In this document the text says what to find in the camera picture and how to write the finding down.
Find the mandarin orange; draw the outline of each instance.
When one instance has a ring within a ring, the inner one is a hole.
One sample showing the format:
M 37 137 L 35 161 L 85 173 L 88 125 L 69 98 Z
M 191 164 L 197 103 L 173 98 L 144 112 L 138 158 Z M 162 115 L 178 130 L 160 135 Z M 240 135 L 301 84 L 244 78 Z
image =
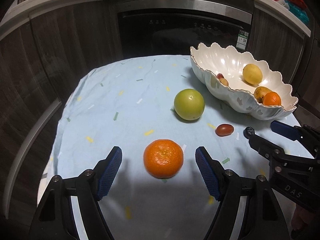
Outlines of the mandarin orange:
M 265 106 L 280 106 L 281 98 L 276 92 L 269 92 L 264 96 L 263 104 Z
M 152 176 L 159 179 L 170 178 L 183 165 L 183 151 L 172 140 L 155 140 L 146 147 L 143 162 L 146 170 Z

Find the light blue tablecloth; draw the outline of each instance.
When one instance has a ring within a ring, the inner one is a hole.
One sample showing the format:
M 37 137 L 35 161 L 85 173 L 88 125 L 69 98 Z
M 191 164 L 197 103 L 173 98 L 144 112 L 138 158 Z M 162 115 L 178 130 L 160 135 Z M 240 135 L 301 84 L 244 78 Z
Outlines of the light blue tablecloth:
M 206 103 L 196 122 L 184 122 L 172 111 L 174 97 L 186 88 L 198 90 Z M 299 125 L 292 114 L 281 121 Z M 288 154 L 311 157 L 298 142 L 273 133 L 270 122 L 237 113 L 214 98 L 195 77 L 189 56 L 115 62 L 88 73 L 70 97 L 59 121 L 48 178 L 54 174 L 76 177 L 105 159 L 113 146 L 119 146 L 122 164 L 109 195 L 100 201 L 114 238 L 200 240 L 218 202 L 209 196 L 196 165 L 197 147 L 205 146 L 225 169 L 249 178 L 259 174 L 268 178 L 269 166 L 244 138 L 247 126 Z M 222 123 L 232 124 L 234 133 L 218 137 L 214 128 Z M 184 149 L 181 170 L 168 180 L 153 178 L 143 165 L 145 147 L 160 138 L 171 139 Z M 294 204 L 276 195 L 289 224 Z M 79 235 L 86 239 L 77 200 L 72 201 Z M 242 198 L 231 239 L 237 239 L 244 205 Z

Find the yellow lemon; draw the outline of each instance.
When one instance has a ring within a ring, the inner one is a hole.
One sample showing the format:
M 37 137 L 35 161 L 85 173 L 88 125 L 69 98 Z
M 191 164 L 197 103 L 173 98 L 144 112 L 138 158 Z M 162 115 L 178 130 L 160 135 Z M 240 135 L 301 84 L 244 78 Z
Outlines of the yellow lemon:
M 243 68 L 242 76 L 251 85 L 258 85 L 262 81 L 262 72 L 255 64 L 247 64 Z

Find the green fruit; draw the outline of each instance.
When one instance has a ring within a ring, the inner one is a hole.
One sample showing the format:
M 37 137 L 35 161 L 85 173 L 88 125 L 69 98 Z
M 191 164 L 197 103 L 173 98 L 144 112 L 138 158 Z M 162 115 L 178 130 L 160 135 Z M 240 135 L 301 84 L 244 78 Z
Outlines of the green fruit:
M 196 120 L 204 111 L 203 96 L 194 89 L 182 90 L 174 98 L 174 109 L 182 119 Z

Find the oven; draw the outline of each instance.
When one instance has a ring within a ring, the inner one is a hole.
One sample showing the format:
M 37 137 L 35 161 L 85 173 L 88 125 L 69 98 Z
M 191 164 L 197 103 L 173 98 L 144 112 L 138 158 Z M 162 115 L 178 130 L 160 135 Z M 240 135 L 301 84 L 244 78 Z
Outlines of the oven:
M 189 55 L 190 46 L 246 50 L 252 14 L 206 0 L 135 0 L 117 4 L 124 58 Z

